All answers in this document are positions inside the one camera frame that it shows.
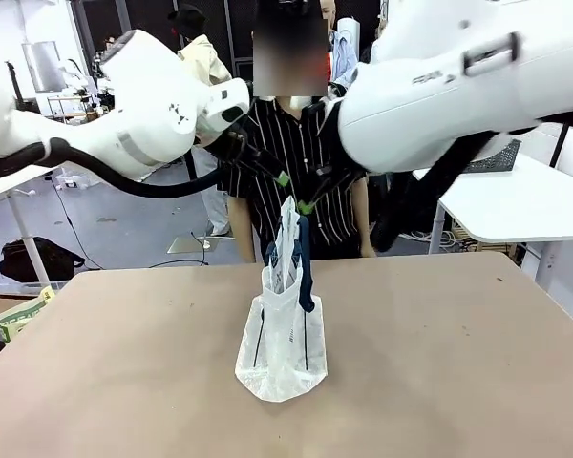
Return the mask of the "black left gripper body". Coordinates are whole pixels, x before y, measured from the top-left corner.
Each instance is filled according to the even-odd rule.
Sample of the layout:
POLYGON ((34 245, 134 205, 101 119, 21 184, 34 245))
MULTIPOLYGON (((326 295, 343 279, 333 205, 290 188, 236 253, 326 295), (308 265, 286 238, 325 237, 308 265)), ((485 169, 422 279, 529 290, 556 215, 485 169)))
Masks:
POLYGON ((232 125, 204 149, 218 160, 230 165, 257 166, 260 153, 248 141, 247 130, 232 125))

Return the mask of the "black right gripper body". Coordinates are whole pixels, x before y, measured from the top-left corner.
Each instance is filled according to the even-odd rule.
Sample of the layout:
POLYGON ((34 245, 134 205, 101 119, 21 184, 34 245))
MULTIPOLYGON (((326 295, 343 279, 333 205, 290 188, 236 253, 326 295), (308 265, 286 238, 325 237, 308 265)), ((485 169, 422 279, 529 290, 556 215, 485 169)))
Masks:
POLYGON ((319 166, 313 174, 319 180, 321 187, 336 187, 343 183, 352 183, 366 176, 363 169, 352 170, 335 164, 319 166))

